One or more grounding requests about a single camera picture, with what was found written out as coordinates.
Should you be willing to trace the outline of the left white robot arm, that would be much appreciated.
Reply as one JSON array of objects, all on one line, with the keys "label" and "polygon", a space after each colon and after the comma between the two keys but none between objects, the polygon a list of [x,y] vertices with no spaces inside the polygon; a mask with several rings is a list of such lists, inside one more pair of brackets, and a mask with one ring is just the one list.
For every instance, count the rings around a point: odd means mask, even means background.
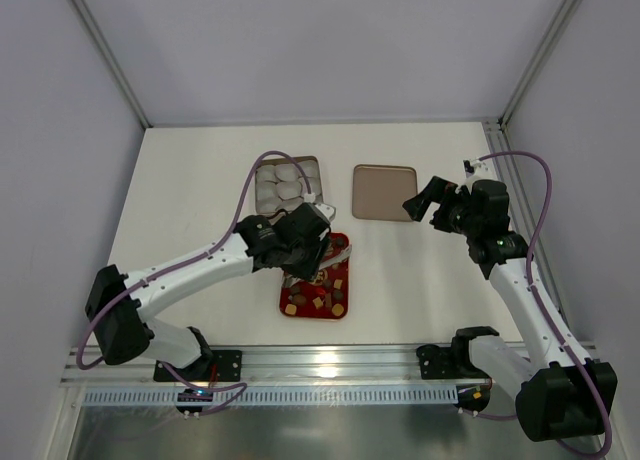
[{"label": "left white robot arm", "polygon": [[114,265],[102,268],[85,306],[89,327],[84,335],[97,341],[101,355],[85,363],[79,348],[77,366],[88,370],[144,357],[175,377],[206,379],[216,356],[203,334],[160,321],[158,315],[217,283],[265,269],[314,279],[335,215],[328,204],[304,202],[277,221],[248,216],[219,241],[165,264],[129,273]]}]

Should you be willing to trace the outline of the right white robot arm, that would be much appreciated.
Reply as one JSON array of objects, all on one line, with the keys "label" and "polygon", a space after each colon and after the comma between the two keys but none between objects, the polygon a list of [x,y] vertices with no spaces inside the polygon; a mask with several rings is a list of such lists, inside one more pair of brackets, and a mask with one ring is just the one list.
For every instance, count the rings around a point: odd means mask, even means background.
[{"label": "right white robot arm", "polygon": [[555,310],[526,240],[510,228],[506,185],[433,177],[403,208],[419,222],[431,205],[438,207],[431,225],[465,237],[471,260],[506,304],[528,353],[513,352],[492,328],[472,327],[452,340],[458,364],[487,374],[508,393],[530,440],[603,435],[610,441],[617,376],[609,363],[592,359]]}]

